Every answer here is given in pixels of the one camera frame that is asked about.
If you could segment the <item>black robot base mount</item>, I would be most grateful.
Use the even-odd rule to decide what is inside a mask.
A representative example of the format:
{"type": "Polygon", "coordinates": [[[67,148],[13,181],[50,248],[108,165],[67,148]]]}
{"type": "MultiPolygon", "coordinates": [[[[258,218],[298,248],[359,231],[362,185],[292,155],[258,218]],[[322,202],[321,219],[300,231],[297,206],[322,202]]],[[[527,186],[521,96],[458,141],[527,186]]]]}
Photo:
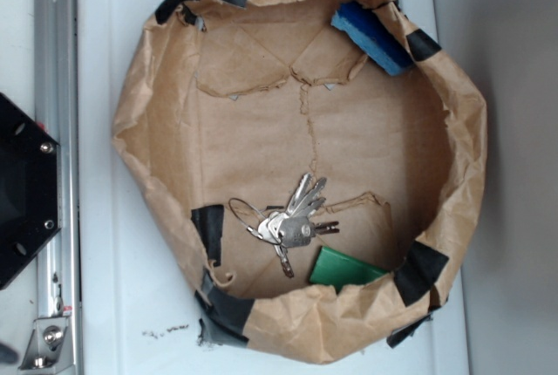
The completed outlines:
{"type": "Polygon", "coordinates": [[[59,144],[1,96],[1,288],[59,231],[59,144]]]}

